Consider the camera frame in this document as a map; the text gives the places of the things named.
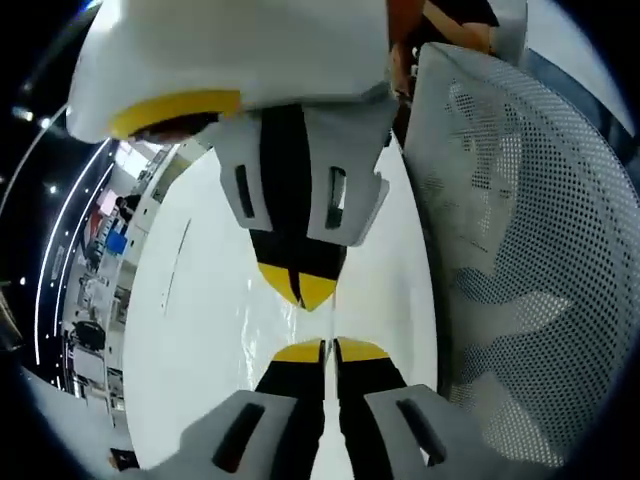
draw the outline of white table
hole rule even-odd
[[[213,150],[175,181],[142,252],[127,317],[124,391],[142,467],[174,453],[182,431],[233,391],[255,387],[289,343],[333,335],[373,341],[407,382],[436,387],[429,265],[395,140],[377,169],[390,193],[365,243],[349,249],[335,311],[329,300],[313,313],[295,309],[262,278]],[[329,369],[329,386],[332,378]],[[332,395],[314,477],[349,478]]]

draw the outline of yellow trim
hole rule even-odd
[[[336,280],[301,273],[300,294],[304,301],[304,308],[310,312],[315,310],[336,291],[337,285]]]
[[[315,338],[308,342],[296,343],[283,348],[273,357],[274,362],[318,363],[320,361],[320,345],[322,339]]]
[[[374,343],[361,342],[352,338],[338,337],[343,362],[361,362],[389,358],[389,354]]]
[[[289,281],[289,270],[286,268],[274,267],[266,263],[258,263],[258,268],[262,272],[264,279],[275,288],[280,295],[294,305],[298,305],[298,299],[293,294],[291,282]]]
[[[151,98],[127,108],[110,124],[111,136],[125,140],[142,128],[195,113],[233,115],[240,110],[238,90],[196,90]]]

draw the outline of mesh chair back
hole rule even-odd
[[[445,394],[507,457],[562,465],[637,337],[636,192],[580,113],[495,58],[426,45],[413,105]]]

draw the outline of black slot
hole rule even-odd
[[[444,462],[446,458],[444,445],[438,440],[433,428],[416,404],[411,400],[403,400],[397,405],[418,445],[429,455],[428,466],[432,467]]]
[[[254,218],[253,205],[251,204],[251,196],[249,195],[249,182],[247,180],[247,167],[240,165],[236,167],[236,183],[238,184],[238,194],[240,195],[240,203],[242,210],[247,218]]]
[[[229,473],[235,473],[238,470],[249,439],[263,414],[264,407],[252,403],[242,409],[222,440],[218,451],[213,455],[211,460],[214,465]]]
[[[329,170],[329,181],[331,182],[331,197],[329,198],[329,210],[325,227],[335,230],[342,224],[342,212],[347,188],[347,174],[338,167],[331,167]]]

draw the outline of black shirt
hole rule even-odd
[[[490,27],[499,26],[498,19],[487,0],[431,0],[431,3],[460,25],[484,23]],[[420,25],[408,35],[406,44],[411,48],[419,48],[428,42],[451,44],[431,23],[431,20],[422,15]]]

